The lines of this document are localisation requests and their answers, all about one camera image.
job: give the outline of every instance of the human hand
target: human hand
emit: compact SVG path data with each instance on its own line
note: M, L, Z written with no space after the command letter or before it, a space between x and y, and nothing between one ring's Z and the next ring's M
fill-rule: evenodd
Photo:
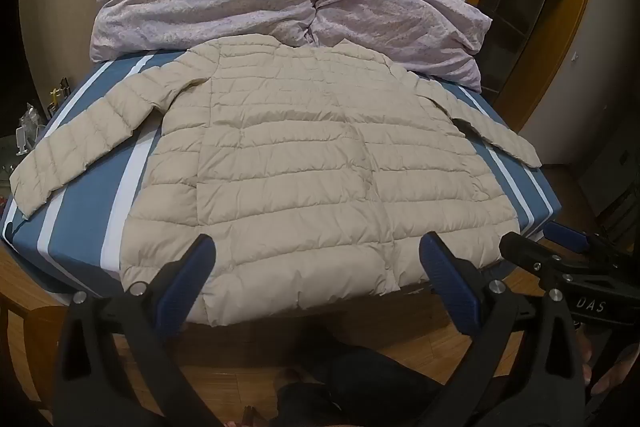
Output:
M588 385L591 381L591 367L587 362L589 362L591 355L593 354L593 349L591 347L591 341L584 334L584 325L581 325L576 333L578 336L578 347L580 349L582 359L584 360L582 365L584 382ZM638 355L640 355L640 346L638 346L631 356L624 360L620 360L620 362L617 362L613 367L611 367L611 369L609 369L591 388L591 394L604 393L605 391L621 384L625 380L626 375L629 374L629 371L631 371L633 365L636 363Z

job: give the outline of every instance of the bed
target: bed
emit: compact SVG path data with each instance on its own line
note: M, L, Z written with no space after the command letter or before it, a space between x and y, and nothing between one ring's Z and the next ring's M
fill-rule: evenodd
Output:
M129 54L98 64L49 123L52 132L105 95L128 74L162 66L183 51ZM458 99L496 121L502 120L482 96L450 82ZM122 227L140 188L146 159L160 136L161 120L151 116L128 140L59 190L30 220L9 201L0 221L2 240L16 262L46 291L68 296L77 290L97 296L122 291L118 277ZM539 169L530 169L473 135L468 135L510 198L520 231L540 235L560 210L558 198Z

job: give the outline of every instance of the white stripe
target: white stripe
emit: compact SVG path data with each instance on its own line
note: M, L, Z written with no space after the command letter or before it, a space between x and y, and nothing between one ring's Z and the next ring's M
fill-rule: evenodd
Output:
M545 237L545 235L542 233L542 230L538 232L531 232L529 234L529 239L532 241L535 241L536 243L540 241L540 239L542 239L543 237Z
M127 76L131 74L138 73L153 55L154 55L154 52L149 52L144 57L140 58L140 60L137 61L136 65L131 68L129 73L126 74L125 78L127 78ZM54 122L54 124L51 125L51 127L49 128L49 131L45 136L48 136L53 130L55 130L60 125L60 121L62 121L62 119L68 114L68 112L71 110L71 107L80 99L80 97L88 89L88 87L95 82L95 80L100 76L100 74L102 74L102 72L112 62L113 61L106 62L105 64L103 64L102 67L98 71L96 71L95 74L91 76L91 78L89 78L89 80L86 81L80 89L78 89L78 91L75 93L73 98L65 105L64 109L66 111L64 113L60 111L60 113L62 113L60 115L60 118L56 116L56 121ZM58 268L62 273L64 273L67 277L69 277L69 279L83 286L84 288L87 288L87 286L85 286L82 282L80 282L78 279L76 279L70 273L68 273L65 269L63 269L63 267L60 266L60 264L58 264L54 259L52 259L52 257L49 254L49 242L51 240L51 233L53 232L53 227L55 226L56 220L58 219L58 213L60 211L60 206L62 206L62 201L63 201L63 198L65 197L65 192L66 192L66 187L60 188L55 193L55 195L53 196L53 198L49 203L49 206L47 207L47 212L45 213L45 216L44 216L42 229L40 230L40 235L38 236L38 251L40 252L41 256L43 256L53 266Z
M11 241L7 240L6 238L6 226L14 220L15 211L17 209L18 209L18 206L15 204L15 200L11 200L11 204L9 205L9 210L6 212L6 221L4 222L4 227L2 227L2 238L4 238L4 241L8 245L11 245L11 248L14 248L14 245Z
M49 291L46 292L63 306L69 306L71 304L71 295L68 293L52 293Z
M60 266L60 264L55 259L53 259L49 255L49 241L51 240L53 225L56 222L56 217L58 217L58 211L60 210L60 205L62 204L62 197L64 196L64 194L65 194L64 188L60 188L53 194L53 197L49 202L49 208L47 209L47 213L44 216L42 229L40 230L40 235L38 236L38 251L40 252L41 256L43 256L47 261L49 261L49 264L52 264L61 273L69 277L69 279L71 279L73 282L82 286L82 288L89 290L90 293L95 293L94 291L92 291L91 288L89 288L89 286L82 283L81 280L76 279L76 277L74 277L68 271L66 271L62 266Z
M474 103L474 105L478 108L478 110L482 114L484 114L485 116L491 118L489 116L489 114L487 113L487 111L485 111L484 108L482 108L482 106L476 101L476 99L474 97L472 97L468 92L466 92L466 89L464 89L463 87L460 87L460 86L458 86L458 87L460 88L460 91L462 91L464 94L466 94L471 99L471 102ZM525 214L527 214L527 226L524 227L524 230L522 230L520 232L522 235L527 235L527 232L532 227L533 222L534 222L533 213L531 212L531 209L529 208L529 205L527 204L527 201L525 200L524 196L522 195L522 192L520 191L520 188L518 187L517 183L515 182L513 177L511 177L511 174L507 170L507 167L505 166L503 161L500 159L500 156L498 156L495 153L495 150L491 145L485 144L485 146L486 146L486 149L489 151L489 154L491 155L491 157L494 159L495 164L498 166L498 169L500 169L500 172L502 172L504 177L507 179L507 182L508 182L509 186L511 187L511 190L513 190L513 193L515 194L516 199L518 200L518 203L523 207Z
M80 86L80 89L78 89L74 93L74 95L71 97L71 100L69 100L66 103L65 107L63 107L56 113L53 119L53 122L51 122L51 125L47 129L47 132L44 134L44 136L49 136L53 131L55 131L60 126L60 122L62 122L65 119L66 115L68 115L69 111L71 111L74 105L76 105L76 102L80 100L80 97L84 94L84 92L87 89L89 89L91 85L96 81L96 79L101 74L104 73L104 70L107 69L112 64L113 64L113 60L110 60L109 62L105 62L103 65L100 66L98 71L92 74L92 76L89 77L89 79L84 84L82 84L82 86Z
M76 102L80 99L82 94L95 82L96 78L98 78L102 73L104 73L104 70L107 69L112 64L113 64L113 60L109 60L108 62L105 62L103 65L100 66L100 68L98 68L98 70L94 74L92 74L91 77L89 77L89 79L84 84L82 84L80 89L78 89L73 94L71 99L69 99L69 101L65 104L65 107L60 109L55 114L53 121L51 122L51 125L45 132L44 136L49 136L53 131L55 131L60 126L60 122L62 122L66 117L66 115L68 115L71 108L74 107L74 105L76 105ZM6 221L4 222L4 227L2 227L2 237L4 238L4 240L8 245L11 245L11 248L13 248L14 250L15 250L15 247L13 243L11 241L8 241L6 238L6 226L14 220L15 211L17 210L17 208L18 207L15 203L15 200L12 199L11 205L9 206L9 211L7 212L7 215L6 215Z
M109 271L111 276L118 274L116 279L120 279L120 245L124 222L133 206L136 188L138 188L146 158L161 122L162 119L156 114L152 114L146 119L129 161L127 161L116 197L111 205L111 214L100 252L100 267Z
M542 223L540 223L537 227L536 230L539 230L540 227L542 225L544 225L549 219L551 219L551 216L554 215L554 209L551 206L551 203L549 203L548 198L546 197L545 191L542 190L542 187L540 186L540 184L538 183L538 181L535 179L535 177L533 176L533 172L531 172L531 169L529 169L529 167L527 167L526 165L524 166L524 170L527 173L527 176L529 176L529 178L531 178L531 182L534 184L536 190L538 191L538 194L540 194L540 197L542 198L542 200L545 202L545 206L546 209L549 211L549 215L545 217L544 221Z

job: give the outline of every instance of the quilted stitching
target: quilted stitching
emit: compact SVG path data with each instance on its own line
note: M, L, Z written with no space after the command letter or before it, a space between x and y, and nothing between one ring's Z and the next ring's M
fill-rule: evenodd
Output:
M190 318L230 324L421 282L417 241L430 230L477 266L496 261L500 237L517 231L511 203L452 119L529 164L533 149L436 82L349 42L229 37L186 55L112 89L113 116L94 131L113 144L150 107L166 111L125 224L125 287L208 233L216 266ZM43 161L25 160L12 176L26 211L44 202L38 184L59 183L43 171L69 180L86 165Z

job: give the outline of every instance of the wooden floor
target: wooden floor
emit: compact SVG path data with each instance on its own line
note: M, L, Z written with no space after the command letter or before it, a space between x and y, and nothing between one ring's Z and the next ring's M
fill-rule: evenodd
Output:
M545 170L564 206L559 221L574 228L595 230L593 216L577 184L564 168ZM520 293L539 293L537 279L516 270L506 282ZM0 291L32 309L57 304L33 283L0 247ZM272 317L229 327L189 325L168 346L174 359L200 396L222 421L239 420L242 408L253 405L263 415L275 414L273 377L291 363L288 354L298 332L309 321L321 321L341 340L360 344L445 382L469 346L450 323L438 296L428 291L353 299L329 312L309 317ZM520 340L512 335L500 363L505 374ZM119 341L132 384L143 404L157 407L150 397L130 352ZM12 316L10 346L18 377L26 392L37 398L24 356L22 324Z

